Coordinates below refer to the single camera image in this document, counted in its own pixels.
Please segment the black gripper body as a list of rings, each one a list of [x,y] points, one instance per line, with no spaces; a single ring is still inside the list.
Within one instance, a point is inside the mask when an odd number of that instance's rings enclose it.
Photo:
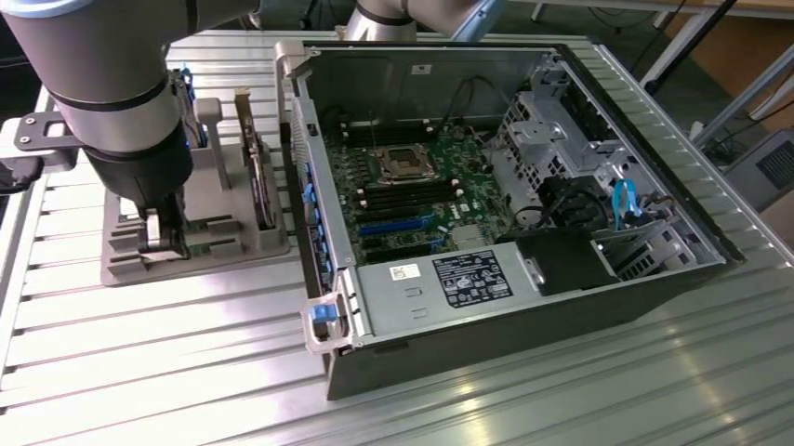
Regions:
[[[191,176],[194,164],[183,138],[127,155],[94,148],[83,151],[106,189],[139,208],[156,207]]]

